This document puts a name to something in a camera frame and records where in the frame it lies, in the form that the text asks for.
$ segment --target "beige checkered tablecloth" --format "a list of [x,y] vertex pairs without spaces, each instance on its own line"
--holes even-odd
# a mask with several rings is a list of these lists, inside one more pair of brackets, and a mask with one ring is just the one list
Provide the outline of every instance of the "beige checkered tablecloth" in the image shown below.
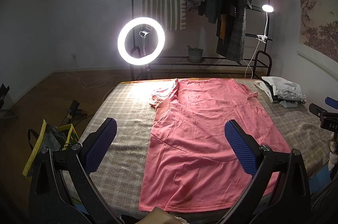
[[[319,171],[328,161],[327,140],[330,132],[319,127],[319,118],[309,112],[309,104],[286,109],[272,104],[268,96],[254,85],[254,80],[236,79],[252,92],[284,136],[290,148],[301,151],[308,176]],[[122,83],[107,97],[80,138],[82,142],[107,117],[117,121],[118,133],[102,160],[99,169],[90,177],[115,213],[143,218],[147,213],[138,211],[143,172],[150,141],[155,110],[149,102],[153,90],[168,81]],[[73,196],[77,196],[68,174],[65,180]],[[206,213],[178,214],[190,222],[197,219],[210,223],[219,219],[224,210]]]

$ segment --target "wooden floor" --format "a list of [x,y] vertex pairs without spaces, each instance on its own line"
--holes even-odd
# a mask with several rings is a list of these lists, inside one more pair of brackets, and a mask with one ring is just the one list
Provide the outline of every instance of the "wooden floor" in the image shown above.
[[[168,70],[162,71],[164,74],[154,74],[154,79],[167,78]],[[219,77],[207,75],[203,70],[199,74],[191,74],[191,70],[184,72],[186,73],[177,74],[173,70],[170,77]],[[16,206],[26,216],[28,216],[30,182],[22,175],[22,171],[31,153],[27,140],[28,129],[34,129],[39,133],[43,119],[49,124],[59,126],[66,115],[66,109],[69,108],[73,100],[80,102],[79,108],[85,113],[94,114],[101,106],[103,97],[112,87],[119,81],[131,81],[129,70],[83,71],[79,73],[82,75],[101,74],[99,81],[86,85],[86,88],[100,86],[113,75],[122,76],[122,79],[113,77],[102,87],[84,89],[79,84],[78,77],[74,77],[78,73],[69,73],[68,75],[72,77],[67,76],[65,72],[54,73],[31,89],[12,107],[12,110],[18,115],[17,119],[0,120],[0,182]],[[235,78],[244,77],[243,75],[234,76]],[[82,77],[81,81],[86,84],[98,78],[99,75],[91,75]],[[90,118],[87,118],[76,126],[75,129],[79,136],[89,121]]]

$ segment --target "stack of folded clothes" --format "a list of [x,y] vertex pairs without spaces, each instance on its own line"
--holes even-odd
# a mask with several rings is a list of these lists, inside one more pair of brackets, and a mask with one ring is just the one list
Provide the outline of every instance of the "stack of folded clothes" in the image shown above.
[[298,103],[305,103],[306,96],[299,84],[281,77],[262,77],[255,81],[255,85],[269,96],[271,103],[280,103],[283,107],[297,107]]

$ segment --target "clothes rack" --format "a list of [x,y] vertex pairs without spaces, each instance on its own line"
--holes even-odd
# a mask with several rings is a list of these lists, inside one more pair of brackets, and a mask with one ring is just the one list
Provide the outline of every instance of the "clothes rack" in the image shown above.
[[[261,7],[258,7],[258,6],[252,6],[252,8],[250,10],[253,10],[253,11],[258,11],[258,12],[263,12],[265,13],[265,11],[261,8]],[[271,13],[268,13],[267,14],[267,30],[266,30],[266,35],[268,36],[269,35],[269,25],[270,25],[270,15]],[[132,19],[134,19],[134,0],[131,0],[131,17]],[[247,37],[253,37],[253,38],[256,38],[257,35],[255,34],[249,34],[249,33],[246,33],[245,34]],[[136,40],[135,40],[135,30],[133,29],[132,30],[132,36],[133,36],[133,45],[134,47],[132,48],[131,52],[130,52],[130,55],[133,55],[135,51],[138,52],[138,57],[141,57],[141,49],[139,46],[136,46]],[[252,68],[252,74],[253,74],[253,78],[254,77],[257,77],[257,78],[260,78],[259,75],[256,74],[256,68],[262,68],[262,69],[266,69],[267,72],[266,72],[266,76],[270,76],[270,71],[271,71],[271,68],[272,68],[272,59],[271,59],[271,56],[266,52],[266,47],[267,47],[267,42],[265,43],[265,46],[264,46],[264,51],[263,50],[259,50],[257,51],[256,53],[256,56],[255,56],[255,60],[253,62],[253,64],[250,64],[250,67]],[[268,60],[269,60],[269,64],[265,64],[263,63],[262,61],[260,61],[258,59],[258,56],[262,54],[262,55],[265,55]],[[188,56],[186,57],[181,57],[181,56],[159,56],[158,58],[156,58],[153,62],[151,62],[150,64],[151,65],[159,65],[159,66],[171,66],[171,68],[173,66],[218,66],[218,67],[247,67],[248,66],[248,62],[250,61],[251,59],[243,59],[242,61],[240,62],[234,62],[234,61],[230,61],[230,60],[227,60],[225,58],[220,58],[220,57],[203,57],[203,61],[201,63],[191,63],[188,61]],[[146,70],[144,71],[143,67],[140,66],[140,73],[137,77],[135,77],[135,72],[134,72],[134,66],[133,65],[130,65],[130,71],[131,71],[131,79],[132,81],[135,81],[135,80],[138,80],[140,78],[142,79],[152,79],[152,74],[153,73],[160,73],[160,74],[167,74],[168,72],[153,72],[153,71],[150,71],[150,70]],[[222,76],[222,75],[225,75],[225,74],[236,74],[236,73],[225,73],[225,72],[220,72],[220,73],[210,73],[210,72],[205,72],[204,70],[204,73],[205,74],[209,74],[209,75],[219,75],[219,76]]]

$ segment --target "plant pot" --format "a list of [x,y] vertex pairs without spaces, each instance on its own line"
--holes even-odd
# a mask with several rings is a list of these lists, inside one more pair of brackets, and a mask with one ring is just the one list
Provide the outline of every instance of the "plant pot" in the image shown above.
[[188,50],[188,53],[190,63],[200,63],[203,61],[202,59],[203,49],[196,48],[194,50]]

